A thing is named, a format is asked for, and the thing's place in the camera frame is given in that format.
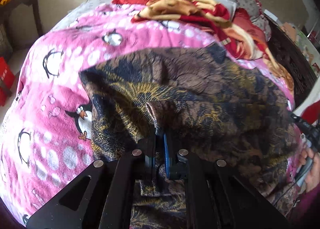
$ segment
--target brown blanket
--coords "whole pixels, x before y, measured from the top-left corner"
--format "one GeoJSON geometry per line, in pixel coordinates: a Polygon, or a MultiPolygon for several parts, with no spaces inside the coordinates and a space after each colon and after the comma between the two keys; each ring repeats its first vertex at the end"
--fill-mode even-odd
{"type": "MultiPolygon", "coordinates": [[[[173,130],[173,141],[202,159],[223,158],[275,202],[286,188],[287,158],[295,152],[287,99],[257,69],[242,69],[217,44],[201,49],[145,49],[80,73],[93,103],[96,158],[119,159],[149,134],[173,130]]],[[[185,227],[182,181],[158,176],[136,184],[131,226],[185,227]]],[[[286,214],[293,188],[277,203],[286,214]]]]}

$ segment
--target bed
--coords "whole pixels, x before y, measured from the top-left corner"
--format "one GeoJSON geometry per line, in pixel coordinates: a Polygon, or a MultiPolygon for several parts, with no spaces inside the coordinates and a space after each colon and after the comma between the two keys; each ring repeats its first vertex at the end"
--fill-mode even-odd
{"type": "MultiPolygon", "coordinates": [[[[0,197],[21,225],[94,160],[92,102],[79,71],[144,48],[219,43],[186,24],[131,23],[143,6],[111,1],[88,0],[74,9],[35,42],[23,64],[17,96],[0,135],[0,197]],[[59,38],[66,29],[68,38],[59,38]]],[[[247,10],[269,40],[270,26],[256,1],[232,1],[247,10]]],[[[247,69],[258,68],[284,92],[288,109],[294,108],[292,93],[262,60],[232,60],[247,69]]]]}

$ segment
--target human hand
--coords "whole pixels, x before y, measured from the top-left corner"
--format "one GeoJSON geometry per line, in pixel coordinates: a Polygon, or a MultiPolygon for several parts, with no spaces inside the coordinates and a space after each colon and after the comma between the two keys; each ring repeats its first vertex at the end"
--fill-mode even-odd
{"type": "Polygon", "coordinates": [[[306,148],[301,152],[299,163],[305,165],[307,157],[313,159],[312,168],[304,180],[306,182],[306,192],[308,193],[320,183],[320,156],[319,153],[314,153],[312,149],[306,148]]]}

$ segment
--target penguin foot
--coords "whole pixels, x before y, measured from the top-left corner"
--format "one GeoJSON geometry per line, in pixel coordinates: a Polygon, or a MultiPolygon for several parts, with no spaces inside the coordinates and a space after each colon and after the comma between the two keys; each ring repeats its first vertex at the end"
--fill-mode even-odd
{"type": "Polygon", "coordinates": [[[84,131],[84,134],[79,135],[78,138],[79,138],[80,140],[86,141],[86,140],[87,140],[87,132],[84,131]]]}

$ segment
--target metal screw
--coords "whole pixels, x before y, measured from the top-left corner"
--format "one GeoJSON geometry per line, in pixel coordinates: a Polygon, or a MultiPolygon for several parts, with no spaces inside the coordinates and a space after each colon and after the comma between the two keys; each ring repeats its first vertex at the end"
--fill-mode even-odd
{"type": "Polygon", "coordinates": [[[185,150],[185,149],[179,150],[179,155],[181,155],[181,156],[186,156],[188,154],[189,154],[189,152],[187,150],[185,150]]]}
{"type": "Polygon", "coordinates": [[[219,167],[225,167],[227,165],[225,160],[217,160],[217,165],[219,167]]]}
{"type": "Polygon", "coordinates": [[[95,168],[100,168],[103,166],[103,161],[102,160],[96,160],[94,163],[93,163],[94,167],[95,168]]]}
{"type": "Polygon", "coordinates": [[[142,153],[142,151],[139,150],[139,149],[136,149],[136,150],[133,150],[133,151],[132,151],[132,155],[133,155],[133,156],[140,156],[141,153],[142,153]]]}

